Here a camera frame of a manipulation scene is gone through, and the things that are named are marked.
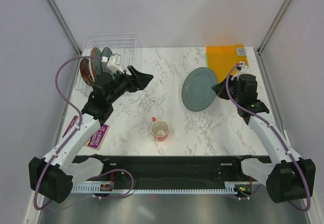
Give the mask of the grey-green plate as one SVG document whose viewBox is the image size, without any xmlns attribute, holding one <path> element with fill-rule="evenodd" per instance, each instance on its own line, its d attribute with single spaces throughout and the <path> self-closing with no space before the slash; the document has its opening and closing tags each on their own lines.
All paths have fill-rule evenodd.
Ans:
<svg viewBox="0 0 324 224">
<path fill-rule="evenodd" d="M 184 106 L 193 112 L 207 109 L 216 98 L 212 87 L 217 84 L 216 74 L 208 67 L 193 70 L 182 86 L 181 97 Z"/>
</svg>

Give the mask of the teal glazed plate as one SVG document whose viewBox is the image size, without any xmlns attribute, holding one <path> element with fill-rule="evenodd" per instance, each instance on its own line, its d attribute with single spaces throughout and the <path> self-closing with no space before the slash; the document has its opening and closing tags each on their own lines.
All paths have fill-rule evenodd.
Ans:
<svg viewBox="0 0 324 224">
<path fill-rule="evenodd" d="M 104 47 L 101 52 L 101 57 L 107 57 L 107 60 L 109 60 L 112 54 L 113 53 L 109 47 Z M 107 62 L 101 62 L 101 69 L 103 72 L 108 72 L 113 75 L 113 72 L 107 67 Z"/>
</svg>

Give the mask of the red teal floral plate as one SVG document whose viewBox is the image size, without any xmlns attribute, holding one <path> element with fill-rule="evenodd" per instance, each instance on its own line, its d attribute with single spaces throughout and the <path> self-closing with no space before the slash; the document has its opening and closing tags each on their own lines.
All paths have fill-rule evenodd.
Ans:
<svg viewBox="0 0 324 224">
<path fill-rule="evenodd" d="M 97 47 L 94 47 L 91 51 L 91 68 L 94 77 L 96 77 L 98 74 L 102 72 L 102 67 L 101 67 L 101 50 Z"/>
</svg>

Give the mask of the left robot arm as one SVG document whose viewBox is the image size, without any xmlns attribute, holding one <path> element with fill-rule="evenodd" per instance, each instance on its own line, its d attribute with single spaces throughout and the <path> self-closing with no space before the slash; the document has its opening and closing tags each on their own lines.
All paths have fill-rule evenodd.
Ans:
<svg viewBox="0 0 324 224">
<path fill-rule="evenodd" d="M 72 162 L 91 136 L 106 123 L 113 112 L 113 103 L 126 92 L 144 90 L 154 78 L 131 65 L 127 68 L 129 74 L 118 72 L 115 77 L 108 72 L 98 74 L 88 101 L 80 111 L 79 122 L 44 157 L 34 157 L 29 162 L 30 186 L 35 198 L 41 194 L 61 203 L 75 185 L 94 177 L 100 180 L 110 177 L 110 166 L 98 157 L 88 157 L 75 165 Z"/>
</svg>

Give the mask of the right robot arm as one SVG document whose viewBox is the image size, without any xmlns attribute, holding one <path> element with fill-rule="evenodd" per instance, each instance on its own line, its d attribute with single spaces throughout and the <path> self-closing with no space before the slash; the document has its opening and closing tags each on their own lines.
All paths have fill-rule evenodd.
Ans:
<svg viewBox="0 0 324 224">
<path fill-rule="evenodd" d="M 232 167 L 233 177 L 244 180 L 250 176 L 264 185 L 275 203 L 306 199 L 310 205 L 316 166 L 311 159 L 303 159 L 274 125 L 267 106 L 258 99 L 258 83 L 252 74 L 229 76 L 212 87 L 216 95 L 231 100 L 237 113 L 254 131 L 266 149 L 271 163 L 256 157 L 246 157 Z"/>
</svg>

